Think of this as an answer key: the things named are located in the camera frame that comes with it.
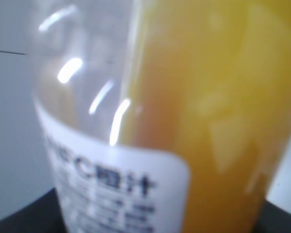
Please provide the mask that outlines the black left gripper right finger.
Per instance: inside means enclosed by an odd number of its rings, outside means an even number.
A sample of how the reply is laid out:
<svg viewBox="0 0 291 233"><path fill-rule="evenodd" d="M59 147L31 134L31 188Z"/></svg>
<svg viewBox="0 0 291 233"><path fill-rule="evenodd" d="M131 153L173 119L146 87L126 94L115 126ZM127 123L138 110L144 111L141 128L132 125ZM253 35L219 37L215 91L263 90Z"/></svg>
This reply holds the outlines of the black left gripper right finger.
<svg viewBox="0 0 291 233"><path fill-rule="evenodd" d="M254 227L255 233L291 233L291 214L265 201Z"/></svg>

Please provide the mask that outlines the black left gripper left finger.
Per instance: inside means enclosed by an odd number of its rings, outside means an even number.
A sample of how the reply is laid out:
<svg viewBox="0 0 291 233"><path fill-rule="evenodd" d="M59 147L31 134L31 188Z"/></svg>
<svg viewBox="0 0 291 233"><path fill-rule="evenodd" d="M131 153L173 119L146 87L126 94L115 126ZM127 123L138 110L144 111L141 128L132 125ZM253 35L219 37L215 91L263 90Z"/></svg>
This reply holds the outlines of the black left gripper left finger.
<svg viewBox="0 0 291 233"><path fill-rule="evenodd" d="M0 233L64 233L55 189L20 211L0 220Z"/></svg>

